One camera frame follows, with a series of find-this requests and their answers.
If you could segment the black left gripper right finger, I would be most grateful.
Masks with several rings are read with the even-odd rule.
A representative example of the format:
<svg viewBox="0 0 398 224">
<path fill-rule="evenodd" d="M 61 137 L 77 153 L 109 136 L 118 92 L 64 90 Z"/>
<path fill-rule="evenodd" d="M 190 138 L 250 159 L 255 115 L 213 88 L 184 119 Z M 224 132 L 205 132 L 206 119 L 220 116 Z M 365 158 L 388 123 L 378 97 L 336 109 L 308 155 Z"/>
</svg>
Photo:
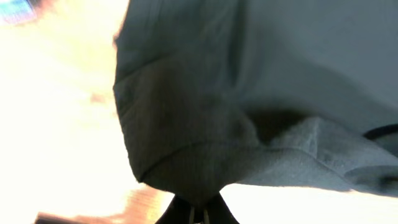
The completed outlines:
<svg viewBox="0 0 398 224">
<path fill-rule="evenodd" d="M 203 209 L 203 224 L 239 224 L 221 194 L 215 195 Z"/>
</svg>

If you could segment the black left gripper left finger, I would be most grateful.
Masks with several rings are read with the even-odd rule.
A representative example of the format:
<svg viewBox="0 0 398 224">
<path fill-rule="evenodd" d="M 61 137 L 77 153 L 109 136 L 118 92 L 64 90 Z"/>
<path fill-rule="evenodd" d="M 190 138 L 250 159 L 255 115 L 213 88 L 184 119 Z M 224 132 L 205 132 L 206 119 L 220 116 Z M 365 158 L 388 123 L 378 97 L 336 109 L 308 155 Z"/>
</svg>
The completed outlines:
<svg viewBox="0 0 398 224">
<path fill-rule="evenodd" d="M 195 209 L 184 199 L 174 196 L 155 224 L 193 224 Z"/>
</svg>

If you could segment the black t-shirt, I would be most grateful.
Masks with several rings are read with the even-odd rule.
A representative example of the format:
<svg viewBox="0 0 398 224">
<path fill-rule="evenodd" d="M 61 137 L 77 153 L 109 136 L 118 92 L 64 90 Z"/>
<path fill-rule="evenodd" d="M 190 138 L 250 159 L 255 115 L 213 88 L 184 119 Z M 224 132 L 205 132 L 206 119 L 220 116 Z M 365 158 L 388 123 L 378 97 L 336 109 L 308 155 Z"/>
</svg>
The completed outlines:
<svg viewBox="0 0 398 224">
<path fill-rule="evenodd" d="M 133 0 L 114 96 L 135 178 L 397 195 L 397 2 Z"/>
</svg>

